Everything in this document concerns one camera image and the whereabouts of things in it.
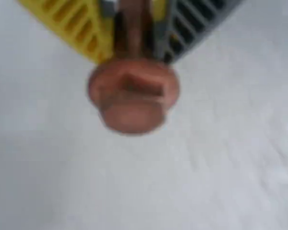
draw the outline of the white background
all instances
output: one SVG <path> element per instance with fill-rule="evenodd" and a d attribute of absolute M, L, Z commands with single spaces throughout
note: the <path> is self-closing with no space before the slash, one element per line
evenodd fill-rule
<path fill-rule="evenodd" d="M 176 63 L 151 135 L 103 128 L 93 67 L 0 0 L 0 230 L 288 230 L 288 0 L 246 0 Z"/>

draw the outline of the gray plastic piece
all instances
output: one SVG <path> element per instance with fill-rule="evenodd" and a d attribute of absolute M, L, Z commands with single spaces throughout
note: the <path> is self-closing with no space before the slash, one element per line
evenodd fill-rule
<path fill-rule="evenodd" d="M 172 63 L 213 31 L 243 0 L 169 0 L 165 34 L 155 34 L 156 58 Z"/>
<path fill-rule="evenodd" d="M 101 15 L 104 18 L 114 18 L 116 10 L 115 10 L 115 0 L 99 0 Z"/>

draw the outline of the copper bolt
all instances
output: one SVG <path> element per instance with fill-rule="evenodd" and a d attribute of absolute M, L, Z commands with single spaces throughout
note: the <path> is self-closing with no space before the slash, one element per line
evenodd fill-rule
<path fill-rule="evenodd" d="M 149 0 L 120 0 L 122 28 L 115 34 L 115 57 L 92 73 L 88 94 L 110 129 L 143 134 L 164 123 L 177 101 L 175 72 L 152 59 L 145 43 L 152 31 Z"/>

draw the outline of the yellow plastic piece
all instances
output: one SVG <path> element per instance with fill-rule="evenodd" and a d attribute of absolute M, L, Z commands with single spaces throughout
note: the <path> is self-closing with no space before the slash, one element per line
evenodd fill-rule
<path fill-rule="evenodd" d="M 153 0 L 154 21 L 159 22 L 165 19 L 167 0 Z"/>
<path fill-rule="evenodd" d="M 19 0 L 46 27 L 97 64 L 113 55 L 113 19 L 102 18 L 98 0 Z M 155 21 L 165 18 L 166 0 L 153 0 Z"/>

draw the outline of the slotted screw head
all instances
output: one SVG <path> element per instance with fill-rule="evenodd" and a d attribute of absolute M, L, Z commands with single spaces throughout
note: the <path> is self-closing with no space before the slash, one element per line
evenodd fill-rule
<path fill-rule="evenodd" d="M 113 59 L 91 74 L 88 95 L 110 129 L 143 134 L 156 129 L 179 96 L 175 72 L 146 58 Z"/>

